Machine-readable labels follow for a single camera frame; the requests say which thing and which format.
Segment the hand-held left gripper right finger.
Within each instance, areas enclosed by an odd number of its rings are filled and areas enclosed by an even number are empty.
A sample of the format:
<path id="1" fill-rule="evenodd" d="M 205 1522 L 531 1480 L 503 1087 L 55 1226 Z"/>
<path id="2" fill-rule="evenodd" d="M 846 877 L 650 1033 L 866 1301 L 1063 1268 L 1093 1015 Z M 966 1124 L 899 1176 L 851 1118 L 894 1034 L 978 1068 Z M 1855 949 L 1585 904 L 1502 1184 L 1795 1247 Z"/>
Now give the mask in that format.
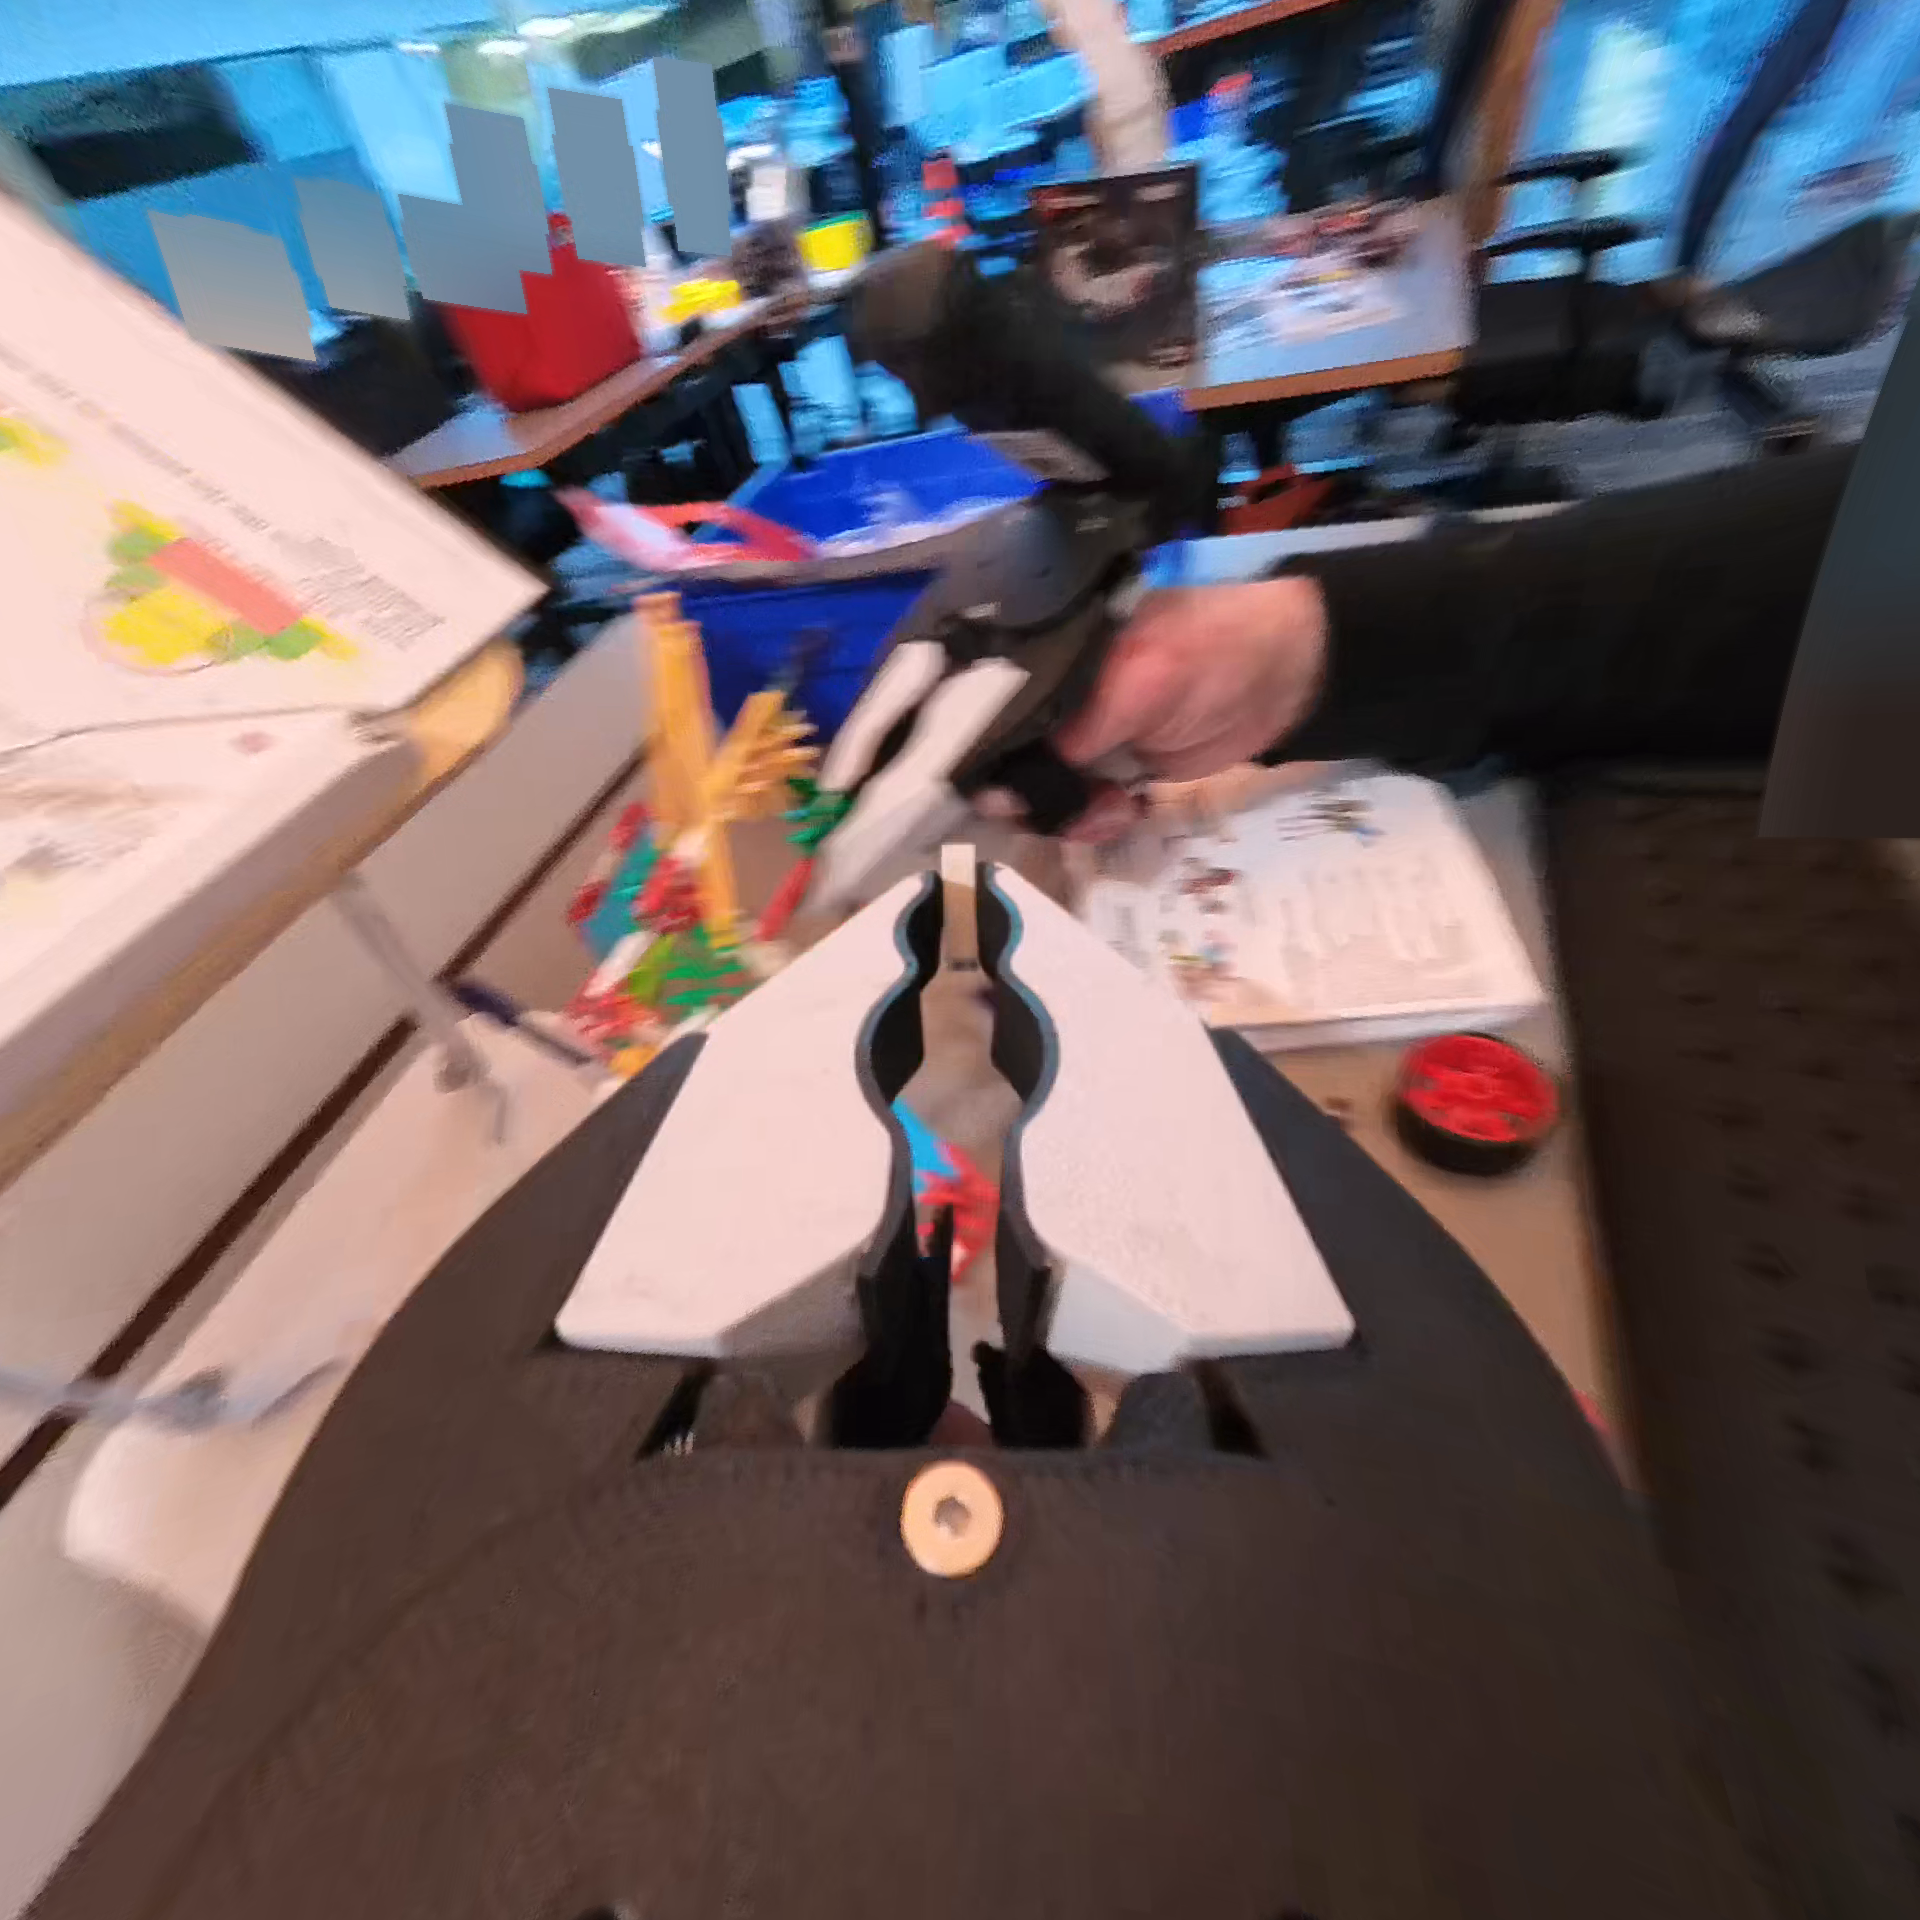
<path id="1" fill-rule="evenodd" d="M 1001 1145 L 999 1343 L 975 1350 L 993 1434 L 1074 1448 L 1083 1377 L 1337 1353 L 1354 1317 L 1218 1034 L 1002 864 L 975 871 Z"/>

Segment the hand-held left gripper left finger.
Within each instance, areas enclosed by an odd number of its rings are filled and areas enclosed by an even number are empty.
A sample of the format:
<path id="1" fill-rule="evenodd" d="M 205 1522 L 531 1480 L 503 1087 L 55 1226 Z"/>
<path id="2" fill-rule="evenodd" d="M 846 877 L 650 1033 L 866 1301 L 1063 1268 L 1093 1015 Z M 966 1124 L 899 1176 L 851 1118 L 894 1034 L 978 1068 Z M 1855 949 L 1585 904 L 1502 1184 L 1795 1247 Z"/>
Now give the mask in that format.
<path id="1" fill-rule="evenodd" d="M 583 1353 L 808 1367 L 846 1448 L 912 1448 L 950 1391 L 953 1224 L 925 1250 L 896 1112 L 943 889 L 899 879 L 695 1040 L 555 1318 Z"/>

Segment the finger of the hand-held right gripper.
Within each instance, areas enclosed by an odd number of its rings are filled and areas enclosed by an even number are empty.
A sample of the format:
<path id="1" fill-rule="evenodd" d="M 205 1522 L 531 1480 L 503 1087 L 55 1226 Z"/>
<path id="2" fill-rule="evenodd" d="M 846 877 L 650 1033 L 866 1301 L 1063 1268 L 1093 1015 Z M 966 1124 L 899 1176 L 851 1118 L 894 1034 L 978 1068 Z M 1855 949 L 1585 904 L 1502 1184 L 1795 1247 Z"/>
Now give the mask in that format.
<path id="1" fill-rule="evenodd" d="M 945 664 L 898 750 L 842 802 L 814 850 L 814 908 L 849 910 L 871 900 L 886 876 L 922 854 L 959 808 L 954 773 L 1025 687 L 1017 663 Z"/>
<path id="2" fill-rule="evenodd" d="M 846 721 L 818 762 L 818 788 L 851 796 L 898 750 L 925 696 L 945 677 L 945 649 L 936 640 L 899 640 L 877 660 Z"/>

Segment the colourful construction toy model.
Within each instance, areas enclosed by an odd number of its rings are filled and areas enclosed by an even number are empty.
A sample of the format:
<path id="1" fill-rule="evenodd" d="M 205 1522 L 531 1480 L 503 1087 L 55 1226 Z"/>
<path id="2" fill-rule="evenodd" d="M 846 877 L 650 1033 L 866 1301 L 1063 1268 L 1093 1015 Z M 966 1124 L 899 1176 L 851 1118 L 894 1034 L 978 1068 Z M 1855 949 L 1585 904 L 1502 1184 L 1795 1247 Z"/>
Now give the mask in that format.
<path id="1" fill-rule="evenodd" d="M 783 934 L 831 821 L 795 664 L 722 724 L 701 630 L 678 596 L 642 594 L 635 633 L 654 696 L 642 792 L 566 904 L 592 966 L 565 1022 L 611 1077 L 635 1077 L 785 964 Z M 774 822 L 789 848 L 759 908 L 736 886 L 733 830 L 751 822 Z"/>

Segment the person's right forearm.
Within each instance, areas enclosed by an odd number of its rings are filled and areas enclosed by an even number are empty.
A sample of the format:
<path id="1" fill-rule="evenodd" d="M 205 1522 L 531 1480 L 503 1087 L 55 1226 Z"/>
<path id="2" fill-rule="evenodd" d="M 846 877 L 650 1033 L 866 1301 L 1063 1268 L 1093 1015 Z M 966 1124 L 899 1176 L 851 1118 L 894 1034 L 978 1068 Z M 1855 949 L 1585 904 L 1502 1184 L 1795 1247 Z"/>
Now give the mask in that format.
<path id="1" fill-rule="evenodd" d="M 1261 761 L 1763 761 L 1858 447 L 1313 557 L 1327 660 Z"/>

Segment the person's right hand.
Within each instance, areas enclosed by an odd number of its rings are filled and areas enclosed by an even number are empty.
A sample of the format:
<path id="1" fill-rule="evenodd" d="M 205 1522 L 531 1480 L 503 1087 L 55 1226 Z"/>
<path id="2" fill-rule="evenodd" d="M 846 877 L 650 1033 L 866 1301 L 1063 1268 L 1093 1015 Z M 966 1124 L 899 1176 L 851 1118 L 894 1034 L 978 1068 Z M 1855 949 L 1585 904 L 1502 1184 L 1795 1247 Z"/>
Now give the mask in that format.
<path id="1" fill-rule="evenodd" d="M 1327 663 L 1327 604 L 1310 575 L 1146 594 L 1050 737 L 1094 781 L 1066 833 L 1111 839 L 1142 799 L 1287 744 L 1312 714 Z"/>

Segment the blue plastic bin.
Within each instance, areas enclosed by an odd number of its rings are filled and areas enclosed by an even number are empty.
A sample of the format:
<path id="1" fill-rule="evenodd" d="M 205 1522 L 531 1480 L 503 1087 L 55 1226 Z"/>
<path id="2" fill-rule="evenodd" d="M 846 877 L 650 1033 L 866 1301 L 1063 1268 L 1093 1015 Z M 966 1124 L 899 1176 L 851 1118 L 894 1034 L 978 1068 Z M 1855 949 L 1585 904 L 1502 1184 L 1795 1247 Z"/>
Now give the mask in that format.
<path id="1" fill-rule="evenodd" d="M 683 610 L 704 637 L 714 721 L 729 726 L 750 695 L 795 668 L 800 710 L 829 737 L 936 570 L 922 541 L 1037 488 L 1033 470 L 954 428 L 759 469 L 729 505 L 814 541 L 823 564 L 802 578 L 683 584 Z"/>

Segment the white instruction booklet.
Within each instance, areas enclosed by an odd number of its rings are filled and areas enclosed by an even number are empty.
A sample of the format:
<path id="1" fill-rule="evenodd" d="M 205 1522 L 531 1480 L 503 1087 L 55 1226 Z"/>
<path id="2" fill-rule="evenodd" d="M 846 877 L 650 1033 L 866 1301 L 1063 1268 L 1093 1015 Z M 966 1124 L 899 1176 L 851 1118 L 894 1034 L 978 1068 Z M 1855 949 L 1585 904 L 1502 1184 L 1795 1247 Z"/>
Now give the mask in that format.
<path id="1" fill-rule="evenodd" d="M 1211 1025 L 1266 1050 L 1509 1025 L 1545 1002 L 1449 790 L 1337 768 L 1193 784 L 1069 848 L 1072 908 Z"/>

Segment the red container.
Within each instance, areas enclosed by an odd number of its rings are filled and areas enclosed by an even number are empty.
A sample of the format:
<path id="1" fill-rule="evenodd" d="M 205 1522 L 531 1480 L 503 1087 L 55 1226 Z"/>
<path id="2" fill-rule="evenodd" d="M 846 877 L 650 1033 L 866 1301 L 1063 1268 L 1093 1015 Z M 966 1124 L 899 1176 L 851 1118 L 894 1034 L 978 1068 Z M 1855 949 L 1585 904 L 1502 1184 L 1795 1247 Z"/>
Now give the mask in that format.
<path id="1" fill-rule="evenodd" d="M 546 272 L 518 288 L 520 310 L 435 304 L 474 389 L 503 410 L 559 406 L 642 359 L 623 278 L 578 255 L 565 212 L 546 217 Z"/>

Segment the white document stand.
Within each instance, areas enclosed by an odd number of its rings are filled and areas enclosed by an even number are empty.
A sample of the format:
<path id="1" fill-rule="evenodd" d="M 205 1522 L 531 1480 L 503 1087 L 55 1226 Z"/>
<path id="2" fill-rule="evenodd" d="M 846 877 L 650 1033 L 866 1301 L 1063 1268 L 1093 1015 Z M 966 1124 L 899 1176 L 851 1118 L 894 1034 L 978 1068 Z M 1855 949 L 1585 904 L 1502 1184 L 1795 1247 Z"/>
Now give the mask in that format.
<path id="1" fill-rule="evenodd" d="M 358 748 L 411 742 L 415 781 L 274 865 L 200 886 L 177 951 L 3 1116 L 3 1281 L 113 1328 L 264 1186 L 272 1217 L 214 1256 L 222 1292 L 127 1409 L 58 1525 L 63 1554 L 207 1636 L 350 1369 L 427 1270 L 610 1094 L 531 1029 L 465 1015 L 441 978 L 635 765 L 639 672 L 589 649 L 514 714 L 486 647 Z M 435 986 L 423 1009 L 417 990 Z"/>

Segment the black office chair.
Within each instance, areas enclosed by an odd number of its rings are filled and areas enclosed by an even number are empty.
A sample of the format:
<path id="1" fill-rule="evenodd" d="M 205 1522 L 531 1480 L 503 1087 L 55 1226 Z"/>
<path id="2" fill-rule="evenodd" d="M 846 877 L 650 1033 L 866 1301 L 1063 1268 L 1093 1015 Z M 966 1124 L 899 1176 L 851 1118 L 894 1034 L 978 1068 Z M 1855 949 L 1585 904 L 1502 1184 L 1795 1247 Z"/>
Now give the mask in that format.
<path id="1" fill-rule="evenodd" d="M 1639 149 L 1581 149 L 1509 162 L 1493 175 L 1497 193 L 1563 185 L 1573 209 L 1481 240 L 1478 263 L 1573 253 L 1574 266 L 1553 276 L 1481 281 L 1473 341 L 1447 389 L 1447 421 L 1433 450 L 1459 452 L 1498 429 L 1574 418 L 1577 367 L 1598 308 L 1598 261 L 1643 237 L 1633 218 L 1593 212 L 1590 190 L 1639 160 Z"/>

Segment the black perforated chair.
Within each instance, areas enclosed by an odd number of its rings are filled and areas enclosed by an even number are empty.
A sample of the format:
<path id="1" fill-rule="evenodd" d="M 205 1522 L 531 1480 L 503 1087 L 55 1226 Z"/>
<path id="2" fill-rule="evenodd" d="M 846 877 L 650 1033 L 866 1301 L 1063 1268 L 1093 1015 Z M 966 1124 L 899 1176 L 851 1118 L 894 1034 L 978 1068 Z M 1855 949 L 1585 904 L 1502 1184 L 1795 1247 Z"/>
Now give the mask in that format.
<path id="1" fill-rule="evenodd" d="M 1777 1916 L 1917 1916 L 1917 930 L 1752 781 L 1542 814 L 1651 1518 Z"/>

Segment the printed instruction sheet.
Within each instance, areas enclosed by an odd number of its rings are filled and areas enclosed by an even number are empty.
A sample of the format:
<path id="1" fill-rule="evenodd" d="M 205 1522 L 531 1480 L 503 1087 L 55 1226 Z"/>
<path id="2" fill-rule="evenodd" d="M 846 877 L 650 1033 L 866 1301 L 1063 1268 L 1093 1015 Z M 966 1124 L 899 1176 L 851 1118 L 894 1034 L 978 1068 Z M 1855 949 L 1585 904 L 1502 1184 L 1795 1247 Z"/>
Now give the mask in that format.
<path id="1" fill-rule="evenodd" d="M 330 769 L 541 594 L 11 198 L 2 437 L 3 876 Z"/>

